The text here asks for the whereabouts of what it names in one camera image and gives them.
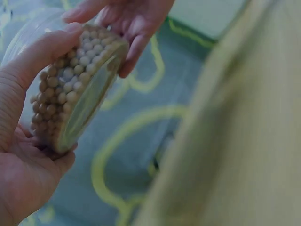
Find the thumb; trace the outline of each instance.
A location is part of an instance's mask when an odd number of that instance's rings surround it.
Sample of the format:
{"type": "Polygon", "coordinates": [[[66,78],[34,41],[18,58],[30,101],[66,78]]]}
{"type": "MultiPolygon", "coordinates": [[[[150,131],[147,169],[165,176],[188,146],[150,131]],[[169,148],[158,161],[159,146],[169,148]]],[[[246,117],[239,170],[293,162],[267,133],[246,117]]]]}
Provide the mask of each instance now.
{"type": "Polygon", "coordinates": [[[67,25],[65,31],[47,33],[0,68],[0,151],[9,147],[35,76],[76,46],[81,33],[78,23],[67,25]]]}

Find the plastic container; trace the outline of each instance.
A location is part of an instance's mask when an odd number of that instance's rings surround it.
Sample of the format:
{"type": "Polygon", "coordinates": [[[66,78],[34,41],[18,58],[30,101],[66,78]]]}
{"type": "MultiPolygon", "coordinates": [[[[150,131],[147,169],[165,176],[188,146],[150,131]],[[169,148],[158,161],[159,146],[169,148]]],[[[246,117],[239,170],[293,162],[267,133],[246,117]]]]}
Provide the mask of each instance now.
{"type": "MultiPolygon", "coordinates": [[[[48,8],[11,41],[6,64],[46,32],[62,30],[64,11],[48,8]]],[[[20,123],[57,153],[78,140],[115,81],[129,44],[108,30],[83,25],[81,45],[42,70],[27,91],[20,123]]]]}

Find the beige fabric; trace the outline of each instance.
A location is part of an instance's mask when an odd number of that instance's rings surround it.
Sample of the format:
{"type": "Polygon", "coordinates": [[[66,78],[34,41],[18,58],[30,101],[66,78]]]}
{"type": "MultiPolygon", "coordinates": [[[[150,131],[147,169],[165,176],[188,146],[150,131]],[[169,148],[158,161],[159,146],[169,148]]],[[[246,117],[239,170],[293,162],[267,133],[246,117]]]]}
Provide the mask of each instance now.
{"type": "Polygon", "coordinates": [[[300,0],[249,2],[211,53],[135,226],[301,224],[300,12],[300,0]]]}

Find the hand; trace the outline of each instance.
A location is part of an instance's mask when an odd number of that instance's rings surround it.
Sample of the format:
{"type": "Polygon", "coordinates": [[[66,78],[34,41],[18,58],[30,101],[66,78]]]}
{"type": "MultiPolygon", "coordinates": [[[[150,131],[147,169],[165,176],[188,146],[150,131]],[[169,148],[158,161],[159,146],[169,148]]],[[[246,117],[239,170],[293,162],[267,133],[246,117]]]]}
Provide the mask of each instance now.
{"type": "Polygon", "coordinates": [[[41,208],[74,163],[73,152],[46,155],[18,121],[34,77],[79,44],[81,33],[78,23],[48,33],[0,68],[0,225],[17,225],[41,208]]]}
{"type": "Polygon", "coordinates": [[[163,23],[174,0],[84,0],[75,9],[66,12],[67,23],[85,23],[98,14],[95,23],[111,26],[113,32],[130,43],[130,51],[119,71],[127,77],[135,67],[152,35],[163,23]]]}

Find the clear plastic lid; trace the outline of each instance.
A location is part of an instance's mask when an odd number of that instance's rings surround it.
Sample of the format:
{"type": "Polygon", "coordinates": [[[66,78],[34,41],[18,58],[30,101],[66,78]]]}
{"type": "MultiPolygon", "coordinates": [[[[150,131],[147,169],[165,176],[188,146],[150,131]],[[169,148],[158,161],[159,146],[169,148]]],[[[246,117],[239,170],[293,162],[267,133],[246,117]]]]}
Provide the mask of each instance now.
{"type": "MultiPolygon", "coordinates": [[[[26,23],[11,41],[6,64],[47,32],[62,30],[64,11],[50,8],[26,23]]],[[[49,65],[27,91],[20,123],[58,153],[68,151],[91,122],[114,82],[129,44],[107,29],[84,25],[78,49],[49,65]]]]}

